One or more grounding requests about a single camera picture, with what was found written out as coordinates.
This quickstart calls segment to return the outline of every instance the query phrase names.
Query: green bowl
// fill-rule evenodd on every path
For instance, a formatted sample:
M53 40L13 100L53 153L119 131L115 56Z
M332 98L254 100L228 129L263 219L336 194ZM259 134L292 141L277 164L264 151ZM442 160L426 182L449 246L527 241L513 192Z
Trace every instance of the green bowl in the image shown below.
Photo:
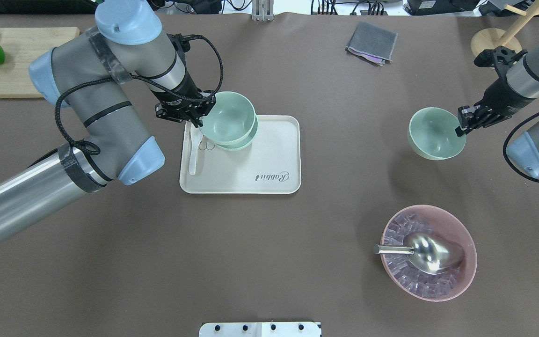
M222 91L216 93L216 104L201 119L200 130L217 145L235 145L248 137L255 120L253 104L245 96Z
M413 151L429 160L444 160L458 155L465 147L466 136L458 137L459 120L448 111L426 107L417 111L407 130Z
M251 129L251 132L249 132L247 138L244 139L244 141L241 141L240 143L236 143L234 145L218 145L220 149L226 150L226 151L239 151L242 150L253 142L255 139L255 136L257 136L257 128L259 128L259 121L257 121L257 118L255 118L255 123L253 124L253 128Z

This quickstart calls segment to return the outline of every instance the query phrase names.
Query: scoop handle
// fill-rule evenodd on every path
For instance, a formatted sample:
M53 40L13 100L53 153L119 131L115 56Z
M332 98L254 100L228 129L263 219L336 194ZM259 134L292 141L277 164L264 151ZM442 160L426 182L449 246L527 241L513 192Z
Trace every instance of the scoop handle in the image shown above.
M411 246L374 245L374 254L412 255L413 253L415 250Z

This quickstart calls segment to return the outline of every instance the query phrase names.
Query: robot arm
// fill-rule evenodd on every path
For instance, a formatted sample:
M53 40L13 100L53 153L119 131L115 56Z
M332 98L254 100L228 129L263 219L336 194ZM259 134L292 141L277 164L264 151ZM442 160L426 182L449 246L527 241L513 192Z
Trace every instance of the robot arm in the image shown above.
M30 66L35 87L56 105L68 143L0 184L0 243L113 179L131 185L163 166L154 137L120 87L124 81L145 81L160 102L157 117L170 121L201 126L215 103L221 81L204 96L181 58L188 40L202 37L167 36L146 0L107 0L95 20L95 28ZM74 141L61 124L59 109L69 105L88 130L84 140Z
M521 51L516 54L505 47L482 51L473 63L493 66L498 79L473 107L458 109L458 136L505 121L539 98L539 45L529 53Z

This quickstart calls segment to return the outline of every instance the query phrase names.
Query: plastic tray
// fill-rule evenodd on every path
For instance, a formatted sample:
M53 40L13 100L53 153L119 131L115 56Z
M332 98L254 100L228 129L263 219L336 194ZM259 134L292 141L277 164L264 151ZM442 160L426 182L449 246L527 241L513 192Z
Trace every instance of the plastic tray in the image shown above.
M259 115L253 143L225 151L208 142L199 145L197 172L188 172L190 123L184 128L180 187L192 194L291 194L301 186L299 122L291 116Z

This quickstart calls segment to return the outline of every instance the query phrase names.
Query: ice cube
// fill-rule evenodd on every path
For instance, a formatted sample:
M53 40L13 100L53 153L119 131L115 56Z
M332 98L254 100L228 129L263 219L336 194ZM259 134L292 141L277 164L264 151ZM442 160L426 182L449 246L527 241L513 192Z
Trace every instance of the ice cube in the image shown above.
M398 260L397 263L401 266L401 269L408 268L408 263L407 263L407 257L406 256L403 256L403 258Z
M408 267L403 267L403 268L398 269L398 271L393 272L392 276L395 279L400 279L403 275L407 274L407 271L408 271Z
M419 214L411 213L411 214L407 215L406 218L407 218L407 220L409 222L413 222L413 221L417 220L417 218L419 218Z
M446 295L451 292L451 282L447 279L438 280L438 294Z
M387 228L389 230L393 230L394 232L398 232L398 230L400 229L400 226L398 226L398 224L396 224L395 222L391 222L388 224Z
M399 271L401 271L400 265L394 261L392 261L392 263L388 264L387 266L392 275L396 275Z
M386 264L388 264L388 263L391 263L392 260L394 260L396 256L394 256L393 254L383 254L383 257L384 257L384 260L386 261Z
M405 257L402 256L401 254L393 254L393 256L394 256L394 259L393 259L393 260L394 260L394 262L396 262L397 264L400 264L400 263L402 263L402 262L405 261Z
M391 245L392 238L385 236L383 242L383 245Z
M403 286L404 288L407 288L407 286L411 284L411 280L409 279L409 277L407 277L407 275L402 275L398 277L397 280L400 283L400 285Z
M384 260L386 261L386 266L388 269L392 269L396 266L396 262L393 261L393 257L390 254L384 254Z
M409 292L413 292L417 288L417 282L411 282L408 286L405 286Z
M421 227L416 222L411 222L409 226L406 226L406 229L409 233L418 232Z
M428 283L436 284L438 282L438 279L440 279L440 275L429 275L428 276Z
M395 230L391 230L389 228L386 229L386 232L384 233L384 237L394 237L394 235L396 235L396 231Z
M402 245L402 241L405 239L405 235L395 234L392 237L393 242L400 242L398 245Z
M425 286L425 292L423 293L424 297L435 298L438 296L438 291L436 290L435 283L428 283Z
M409 235L409 233L413 232L411 230L411 228L409 228L409 226L404 226L404 227L401 227L398 232L396 232L396 234L398 235L402 235L402 237L405 237L407 235Z
M405 218L405 216L403 216L402 214L398 214L394 217L394 219L392 219L393 222L395 222L395 224L398 224L398 226L406 226L408 220L407 218Z
M419 270L415 267L409 267L409 271L407 272L407 276L409 279L413 282L419 281Z
M451 277L449 278L449 281L451 282L451 288L455 288L456 285L457 285L457 281L456 281L455 275L451 275Z
M415 288L411 289L411 292L413 292L417 296L423 297L425 294L425 288L426 288L425 284L418 282Z
M424 273L423 271L419 271L419 276L417 277L417 281L425 284L425 282L428 281L428 274Z

